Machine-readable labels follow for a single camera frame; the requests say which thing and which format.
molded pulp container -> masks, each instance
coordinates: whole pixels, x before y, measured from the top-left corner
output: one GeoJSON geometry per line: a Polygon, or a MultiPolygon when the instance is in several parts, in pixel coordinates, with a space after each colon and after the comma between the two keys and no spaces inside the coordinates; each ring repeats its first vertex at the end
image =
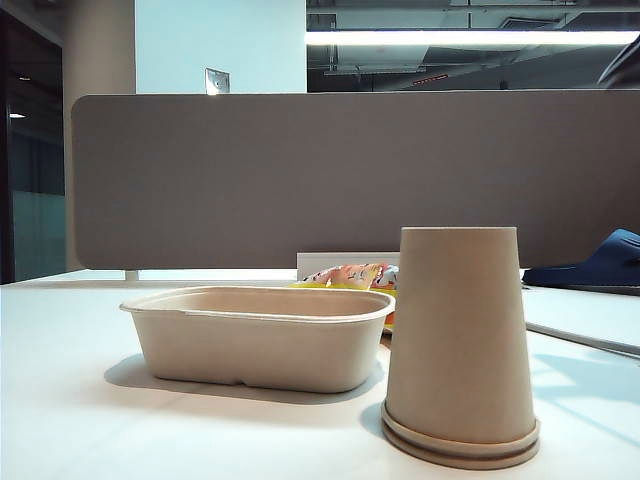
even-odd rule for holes
{"type": "Polygon", "coordinates": [[[532,458],[540,424],[516,229],[403,228],[400,273],[382,409],[389,441],[472,470],[532,458]]]}
{"type": "Polygon", "coordinates": [[[124,302],[160,378],[342,392],[371,373],[390,295],[196,287],[124,302]]]}

white desk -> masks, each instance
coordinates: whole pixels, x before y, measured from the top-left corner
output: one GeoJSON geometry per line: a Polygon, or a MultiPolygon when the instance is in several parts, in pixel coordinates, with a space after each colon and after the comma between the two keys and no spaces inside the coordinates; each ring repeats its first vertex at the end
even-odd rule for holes
{"type": "MultiPolygon", "coordinates": [[[[529,333],[540,453],[507,470],[454,470],[383,438],[384,345],[370,379],[341,395],[151,377],[118,304],[181,282],[149,275],[131,283],[122,272],[85,271],[2,288],[3,480],[640,478],[638,359],[529,333]]],[[[217,275],[236,284],[295,279],[295,271],[217,275]]],[[[637,320],[622,322],[623,337],[640,338],[638,297],[524,295],[531,322],[583,319],[607,330],[623,316],[637,320]]]]}

container rim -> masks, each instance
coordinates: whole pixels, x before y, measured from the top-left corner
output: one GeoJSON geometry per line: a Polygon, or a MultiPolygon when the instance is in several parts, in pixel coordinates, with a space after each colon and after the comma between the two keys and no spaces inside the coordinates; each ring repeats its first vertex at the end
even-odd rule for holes
{"type": "Polygon", "coordinates": [[[147,295],[144,297],[137,297],[130,300],[125,300],[120,304],[120,310],[136,313],[154,313],[159,315],[185,315],[190,317],[224,317],[224,318],[244,318],[253,320],[267,320],[275,322],[288,322],[288,323],[313,323],[314,325],[322,324],[336,324],[336,323],[358,323],[366,322],[375,318],[386,317],[388,314],[395,310],[396,299],[382,292],[372,292],[370,290],[355,290],[355,289],[323,289],[323,288],[304,288],[295,289],[289,287],[253,287],[253,286],[199,286],[199,287],[186,287],[176,288],[172,290],[165,290],[163,292],[147,295]],[[289,315],[289,314],[275,314],[275,313],[256,313],[256,312],[225,312],[222,310],[187,310],[187,309],[161,309],[161,308],[145,308],[143,304],[162,298],[170,298],[176,295],[185,293],[195,293],[198,291],[207,290],[259,290],[259,291],[278,291],[278,292],[300,292],[294,293],[294,295],[304,295],[312,293],[320,293],[320,295],[326,294],[347,294],[347,295],[360,295],[369,298],[378,298],[381,305],[386,303],[373,312],[356,313],[351,315],[289,315]]]}

food container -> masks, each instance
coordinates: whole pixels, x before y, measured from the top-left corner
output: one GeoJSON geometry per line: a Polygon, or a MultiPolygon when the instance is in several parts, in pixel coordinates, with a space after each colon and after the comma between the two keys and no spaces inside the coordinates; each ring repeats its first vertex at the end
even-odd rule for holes
{"type": "Polygon", "coordinates": [[[120,308],[131,312],[157,377],[330,393],[369,376],[395,300],[358,290],[196,287],[120,308]]]}

wall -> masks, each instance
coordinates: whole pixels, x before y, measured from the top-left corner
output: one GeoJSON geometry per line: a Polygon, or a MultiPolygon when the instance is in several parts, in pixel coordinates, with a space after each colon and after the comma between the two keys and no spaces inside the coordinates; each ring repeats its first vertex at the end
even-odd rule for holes
{"type": "Polygon", "coordinates": [[[75,254],[71,107],[83,95],[135,93],[134,0],[71,0],[66,4],[62,70],[67,217],[67,267],[75,254]]]}
{"type": "Polygon", "coordinates": [[[232,93],[306,92],[303,0],[136,0],[138,93],[204,93],[204,69],[232,93]]]}

